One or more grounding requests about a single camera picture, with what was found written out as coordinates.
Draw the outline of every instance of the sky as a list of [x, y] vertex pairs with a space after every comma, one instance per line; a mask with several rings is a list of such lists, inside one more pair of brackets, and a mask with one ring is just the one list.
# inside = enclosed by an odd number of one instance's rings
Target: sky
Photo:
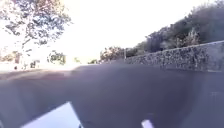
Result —
[[193, 7], [211, 1], [65, 0], [75, 24], [55, 47], [96, 58], [107, 46], [133, 47], [150, 33], [184, 18]]

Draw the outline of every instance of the windshield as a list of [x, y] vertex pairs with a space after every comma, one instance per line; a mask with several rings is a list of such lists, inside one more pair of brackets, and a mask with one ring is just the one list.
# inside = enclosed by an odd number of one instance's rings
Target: windshield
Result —
[[223, 14], [223, 0], [1, 0], [0, 127], [223, 128]]

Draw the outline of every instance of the utility pole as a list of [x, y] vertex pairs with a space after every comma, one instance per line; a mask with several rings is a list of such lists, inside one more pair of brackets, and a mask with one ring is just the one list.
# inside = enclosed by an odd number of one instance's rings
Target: utility pole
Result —
[[124, 60], [126, 59], [126, 48], [124, 49]]

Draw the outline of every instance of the tree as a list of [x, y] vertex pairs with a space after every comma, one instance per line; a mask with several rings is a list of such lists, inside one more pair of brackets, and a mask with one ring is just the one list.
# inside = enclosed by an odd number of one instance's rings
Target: tree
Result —
[[185, 18], [146, 36], [136, 55], [224, 40], [224, 1], [203, 4]]
[[71, 23], [62, 0], [3, 0], [0, 20], [1, 28], [17, 38], [21, 49], [27, 43], [54, 42]]
[[74, 58], [74, 62], [75, 63], [81, 63], [81, 61], [77, 57]]
[[93, 59], [90, 62], [88, 62], [88, 64], [97, 64], [97, 63], [98, 63], [97, 59]]
[[124, 49], [121, 47], [109, 47], [100, 52], [100, 59], [104, 61], [124, 58]]
[[48, 62], [59, 62], [59, 64], [64, 65], [66, 63], [66, 56], [63, 53], [52, 50], [49, 54]]

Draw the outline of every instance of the stone wall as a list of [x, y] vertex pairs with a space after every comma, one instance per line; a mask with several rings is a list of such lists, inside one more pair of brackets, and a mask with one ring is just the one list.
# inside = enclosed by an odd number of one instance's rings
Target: stone wall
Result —
[[150, 53], [110, 63], [144, 64], [168, 69], [224, 71], [224, 41]]

